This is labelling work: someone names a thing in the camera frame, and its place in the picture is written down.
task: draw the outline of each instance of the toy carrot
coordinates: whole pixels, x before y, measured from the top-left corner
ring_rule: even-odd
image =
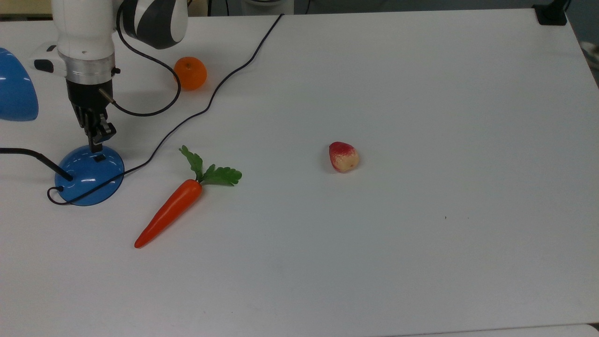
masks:
[[[179,151],[187,158],[191,170],[195,172],[195,180],[184,181],[171,195],[167,202],[158,210],[150,224],[141,232],[135,241],[135,247],[141,248],[152,241],[172,224],[189,206],[202,194],[202,185],[216,184],[233,186],[241,179],[241,172],[230,167],[215,168],[212,164],[206,172],[202,173],[203,160],[197,154],[189,152],[183,145]]]

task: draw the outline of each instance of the white tabletop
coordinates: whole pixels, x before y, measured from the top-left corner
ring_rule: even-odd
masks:
[[[111,107],[127,168],[203,109],[274,17],[191,19],[162,51],[209,80],[154,118]],[[50,22],[0,23],[25,60]],[[166,104],[172,76],[116,42],[117,101]],[[86,144],[64,79],[31,71],[33,122],[0,145],[59,161]],[[0,160],[0,335],[390,336],[599,321],[599,91],[571,27],[533,10],[282,18],[255,62],[146,168],[91,207],[46,200],[53,173]],[[359,168],[335,173],[331,142]],[[147,247],[193,177],[177,148],[244,174]]]
[[[490,331],[442,333],[438,337],[597,337],[599,332],[589,325],[531,327]]]

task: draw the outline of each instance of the orange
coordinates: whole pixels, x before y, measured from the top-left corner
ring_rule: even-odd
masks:
[[[179,76],[183,90],[198,89],[206,82],[208,76],[202,61],[191,56],[180,58],[173,70]]]

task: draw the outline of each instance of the black cable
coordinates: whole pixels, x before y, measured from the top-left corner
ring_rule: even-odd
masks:
[[[21,148],[0,148],[0,154],[13,154],[13,155],[28,155],[32,156],[35,159],[41,161],[47,167],[50,167],[56,174],[65,178],[68,181],[72,181],[73,177],[68,174],[65,170],[63,170],[60,166],[56,165],[52,160],[49,160],[46,156],[39,152],[35,152],[29,149],[21,149]]]
[[[152,152],[152,154],[151,154],[150,158],[148,158],[148,160],[147,160],[146,162],[144,162],[144,163],[142,163],[142,164],[140,164],[140,165],[138,165],[138,166],[136,166],[136,167],[134,167],[134,168],[131,168],[131,169],[127,170],[127,171],[124,171],[123,173],[117,174],[116,176],[112,177],[111,179],[109,179],[109,180],[107,180],[107,181],[105,181],[105,182],[101,183],[100,185],[98,185],[98,186],[96,186],[96,187],[94,187],[94,188],[90,189],[89,191],[85,192],[84,194],[82,194],[82,195],[80,195],[80,196],[78,196],[78,197],[76,197],[76,198],[74,198],[74,199],[72,199],[72,200],[69,200],[69,201],[63,202],[63,203],[60,203],[60,202],[58,202],[58,201],[56,201],[56,200],[52,199],[52,197],[51,197],[51,195],[50,195],[50,191],[51,191],[51,190],[53,190],[53,189],[59,189],[60,187],[59,187],[59,186],[51,187],[51,188],[50,188],[50,189],[48,189],[48,191],[47,191],[47,196],[48,196],[48,199],[50,199],[50,201],[52,201],[54,204],[58,204],[58,205],[67,205],[67,204],[72,204],[73,202],[75,202],[75,201],[77,201],[77,200],[81,200],[82,198],[85,198],[85,197],[87,197],[88,195],[90,195],[91,193],[93,193],[93,192],[95,192],[95,191],[99,190],[100,188],[102,188],[102,187],[104,187],[104,186],[106,186],[106,185],[110,184],[110,182],[114,181],[115,179],[118,179],[118,178],[120,178],[120,177],[122,177],[122,176],[124,176],[124,175],[126,175],[126,174],[128,174],[128,173],[131,173],[131,172],[133,172],[133,171],[136,171],[136,170],[138,170],[138,169],[141,169],[142,167],[144,167],[144,166],[148,165],[148,163],[149,163],[149,162],[150,162],[150,161],[151,161],[151,160],[154,158],[154,156],[155,156],[155,155],[156,155],[156,153],[158,152],[158,149],[160,149],[160,147],[162,146],[162,144],[164,144],[164,142],[165,142],[165,141],[166,141],[166,140],[169,138],[169,136],[170,136],[170,135],[172,135],[173,133],[175,133],[175,131],[177,131],[177,130],[178,130],[178,129],[179,129],[179,128],[180,128],[180,127],[183,125],[183,124],[185,124],[185,123],[186,123],[187,121],[189,121],[190,119],[192,119],[192,118],[195,118],[195,117],[197,117],[197,116],[199,116],[199,115],[201,115],[201,114],[205,113],[206,111],[208,111],[208,109],[210,109],[210,106],[212,106],[212,101],[214,101],[214,97],[216,96],[216,92],[218,92],[218,90],[220,89],[220,87],[221,87],[221,86],[222,86],[222,85],[223,85],[223,84],[224,84],[224,83],[225,83],[225,82],[226,82],[226,81],[227,81],[227,80],[228,80],[228,79],[229,79],[231,76],[233,76],[235,73],[239,72],[239,71],[240,71],[240,70],[242,70],[243,68],[247,67],[247,66],[248,66],[250,63],[252,63],[252,61],[253,61],[253,60],[256,58],[256,55],[258,54],[258,52],[259,52],[259,51],[260,51],[260,49],[262,48],[262,45],[264,44],[264,41],[266,41],[266,39],[267,39],[267,38],[268,38],[268,36],[270,35],[270,32],[272,32],[272,31],[273,31],[274,27],[277,25],[277,23],[279,22],[279,20],[281,19],[281,17],[283,17],[283,14],[279,15],[279,17],[278,17],[278,18],[277,18],[277,20],[276,20],[276,21],[273,23],[273,25],[270,27],[270,29],[268,30],[268,32],[266,33],[266,35],[264,35],[264,37],[262,38],[262,40],[261,40],[261,41],[260,41],[260,43],[258,44],[258,47],[257,47],[257,48],[256,48],[256,50],[254,51],[254,54],[252,55],[252,57],[251,57],[251,58],[250,58],[250,59],[249,59],[249,60],[248,60],[246,63],[244,63],[242,66],[240,66],[239,68],[235,69],[234,71],[231,71],[231,72],[230,72],[230,73],[229,73],[227,76],[225,76],[225,78],[224,78],[224,79],[222,79],[222,80],[220,81],[220,83],[219,83],[219,84],[216,86],[216,88],[214,89],[214,92],[212,93],[212,96],[210,97],[210,100],[208,101],[208,106],[206,107],[206,109],[204,109],[204,110],[202,110],[202,111],[200,111],[200,112],[198,112],[198,113],[195,113],[194,115],[191,115],[191,116],[187,117],[186,119],[184,119],[184,120],[183,120],[183,122],[180,122],[179,124],[177,124],[177,126],[176,126],[176,127],[174,127],[174,128],[171,130],[171,131],[169,131],[169,132],[167,133],[167,135],[166,135],[166,136],[164,136],[164,138],[162,138],[162,140],[160,141],[160,143],[158,143],[158,146],[157,146],[157,147],[154,149],[154,151]]]
[[[158,59],[155,59],[155,58],[151,57],[150,55],[147,55],[147,54],[144,54],[144,53],[140,52],[139,50],[131,47],[131,45],[129,43],[127,43],[127,41],[125,41],[125,38],[123,37],[123,32],[121,31],[121,28],[120,28],[120,16],[121,16],[122,11],[123,11],[123,4],[121,4],[121,6],[119,7],[119,10],[116,12],[116,22],[117,22],[116,31],[119,33],[120,40],[132,52],[134,52],[137,55],[140,55],[140,56],[142,56],[144,58],[147,58],[150,61],[154,61],[154,62],[158,63],[159,65],[165,67],[168,71],[170,71],[173,74],[173,76],[175,77],[175,80],[177,81],[177,94],[175,95],[175,97],[173,98],[173,100],[170,103],[167,104],[167,106],[165,106],[164,108],[162,108],[162,109],[160,109],[158,111],[151,112],[151,113],[135,113],[135,112],[131,112],[131,111],[129,111],[129,110],[121,107],[120,105],[118,105],[118,103],[116,103],[116,101],[112,97],[108,96],[108,94],[106,94],[106,92],[104,92],[104,91],[101,90],[101,93],[104,95],[104,97],[106,97],[106,99],[110,103],[112,103],[112,105],[114,105],[117,109],[119,109],[120,111],[122,111],[122,112],[124,112],[124,113],[126,113],[128,115],[136,116],[136,117],[156,116],[159,113],[163,113],[164,111],[167,111],[171,106],[173,106],[173,104],[175,104],[175,102],[179,98],[179,95],[181,94],[181,80],[179,79],[179,76],[177,75],[177,73],[175,73],[175,71],[171,67],[169,67],[166,63],[164,63],[164,62],[162,62],[162,61],[160,61]]]

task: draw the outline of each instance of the strawberry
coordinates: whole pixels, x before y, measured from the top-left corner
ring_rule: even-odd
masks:
[[[335,142],[329,145],[331,164],[339,172],[354,169],[360,162],[358,151],[350,144]]]

